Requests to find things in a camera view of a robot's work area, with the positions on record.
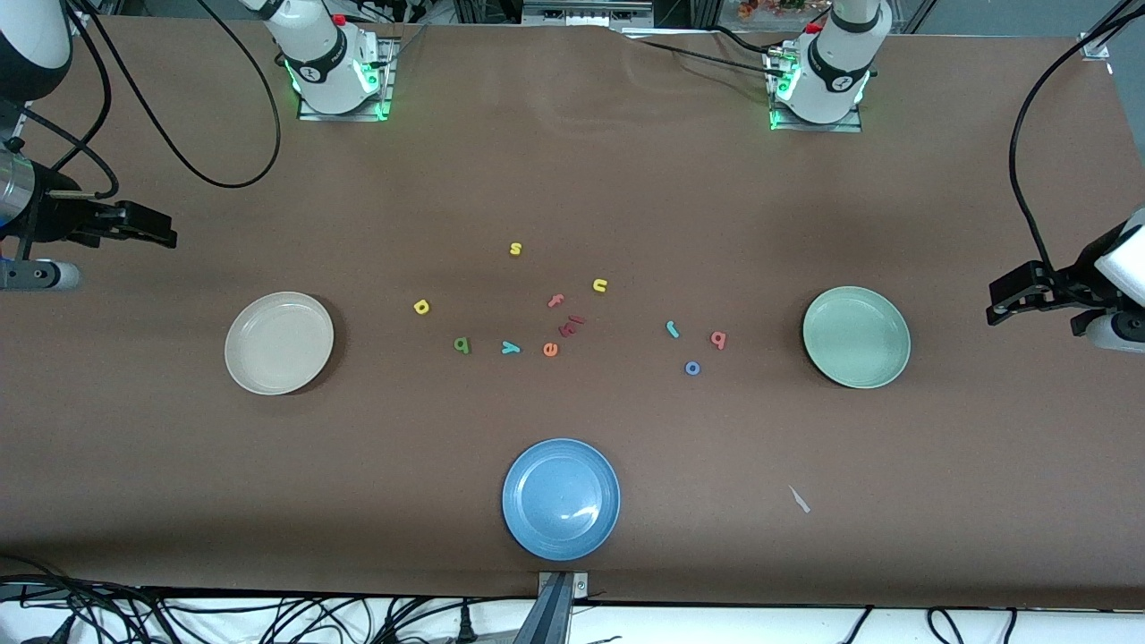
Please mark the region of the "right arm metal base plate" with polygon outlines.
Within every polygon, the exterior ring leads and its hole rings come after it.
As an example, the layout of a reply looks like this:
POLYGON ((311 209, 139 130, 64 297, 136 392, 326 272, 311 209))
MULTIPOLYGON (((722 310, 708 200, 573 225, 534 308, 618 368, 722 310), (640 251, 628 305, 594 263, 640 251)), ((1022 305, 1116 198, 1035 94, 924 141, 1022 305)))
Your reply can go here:
POLYGON ((344 26, 319 58, 287 60, 302 121, 387 121, 401 40, 344 26))

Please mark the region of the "grey power strip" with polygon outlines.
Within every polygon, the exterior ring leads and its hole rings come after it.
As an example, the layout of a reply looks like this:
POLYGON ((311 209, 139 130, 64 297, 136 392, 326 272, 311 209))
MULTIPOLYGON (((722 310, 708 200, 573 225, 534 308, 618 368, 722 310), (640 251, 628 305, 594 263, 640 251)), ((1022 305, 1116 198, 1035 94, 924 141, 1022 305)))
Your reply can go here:
POLYGON ((653 29, 653 0, 522 0, 526 26, 605 26, 653 29))

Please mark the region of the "aluminium frame post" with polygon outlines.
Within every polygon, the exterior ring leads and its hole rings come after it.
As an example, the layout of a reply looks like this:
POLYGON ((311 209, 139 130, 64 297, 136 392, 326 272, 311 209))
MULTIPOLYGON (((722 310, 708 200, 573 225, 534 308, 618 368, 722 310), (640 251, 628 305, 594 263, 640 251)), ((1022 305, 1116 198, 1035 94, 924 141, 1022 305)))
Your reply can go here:
POLYGON ((1108 60, 1108 46, 1130 23, 1132 13, 1145 11, 1145 0, 1118 0, 1096 23, 1080 33, 1084 60, 1108 60))

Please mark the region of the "brown paper table cover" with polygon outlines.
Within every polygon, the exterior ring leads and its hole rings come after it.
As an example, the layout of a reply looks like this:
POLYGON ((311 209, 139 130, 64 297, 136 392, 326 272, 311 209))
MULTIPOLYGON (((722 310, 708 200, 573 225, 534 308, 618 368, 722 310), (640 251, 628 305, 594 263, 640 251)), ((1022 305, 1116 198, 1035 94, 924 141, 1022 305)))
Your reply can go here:
POLYGON ((847 134, 769 129, 745 71, 601 28, 429 28, 388 121, 298 121, 267 30, 232 29, 281 109, 269 175, 189 175, 114 74, 94 149, 177 248, 42 245, 81 286, 0 294, 0 553, 123 584, 523 596, 547 563, 502 485, 568 435, 622 487, 575 563, 608 602, 1145 608, 1145 356, 1069 311, 984 314, 1034 257, 1006 143, 1071 39, 892 38, 847 134), (911 330, 881 388, 802 345, 846 285, 911 330), (258 395, 226 333, 279 291, 326 306, 335 345, 258 395))

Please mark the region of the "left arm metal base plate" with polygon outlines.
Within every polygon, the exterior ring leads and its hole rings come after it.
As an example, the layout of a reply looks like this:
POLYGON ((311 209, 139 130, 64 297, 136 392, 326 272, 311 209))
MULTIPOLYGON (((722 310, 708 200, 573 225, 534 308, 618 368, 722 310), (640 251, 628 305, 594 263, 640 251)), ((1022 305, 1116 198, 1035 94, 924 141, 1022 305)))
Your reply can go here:
POLYGON ((869 81, 868 69, 819 73, 810 56, 784 47, 761 55, 769 72, 769 128, 859 133, 859 103, 869 81))

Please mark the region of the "beige brown plate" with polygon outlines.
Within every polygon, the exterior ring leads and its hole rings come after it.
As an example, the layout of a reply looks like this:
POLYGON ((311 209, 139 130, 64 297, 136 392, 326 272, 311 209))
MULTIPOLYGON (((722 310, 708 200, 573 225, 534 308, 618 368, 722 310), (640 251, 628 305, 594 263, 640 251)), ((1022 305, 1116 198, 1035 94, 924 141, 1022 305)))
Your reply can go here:
POLYGON ((250 393, 284 395, 302 390, 327 366, 335 325, 327 307, 297 291, 250 303, 226 333, 226 371, 250 393))

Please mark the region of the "blue plate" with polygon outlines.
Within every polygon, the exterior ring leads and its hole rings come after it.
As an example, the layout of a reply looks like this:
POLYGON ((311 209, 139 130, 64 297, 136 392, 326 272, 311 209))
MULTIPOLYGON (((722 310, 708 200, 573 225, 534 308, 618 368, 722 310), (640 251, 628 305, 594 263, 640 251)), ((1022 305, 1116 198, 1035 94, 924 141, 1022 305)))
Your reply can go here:
POLYGON ((552 437, 514 460, 500 506, 505 526, 527 553, 572 561, 594 553, 610 537, 622 490, 614 466, 597 447, 552 437))

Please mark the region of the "pale green plate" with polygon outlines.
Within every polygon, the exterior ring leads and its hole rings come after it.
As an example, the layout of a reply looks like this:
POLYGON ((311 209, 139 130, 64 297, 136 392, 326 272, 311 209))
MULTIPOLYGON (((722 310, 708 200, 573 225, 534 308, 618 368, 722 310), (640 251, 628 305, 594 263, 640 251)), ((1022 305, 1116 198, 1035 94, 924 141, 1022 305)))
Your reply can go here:
POLYGON ((853 390, 891 384, 913 356, 903 313, 883 294, 851 285, 827 289, 810 303, 802 345, 819 374, 853 390))

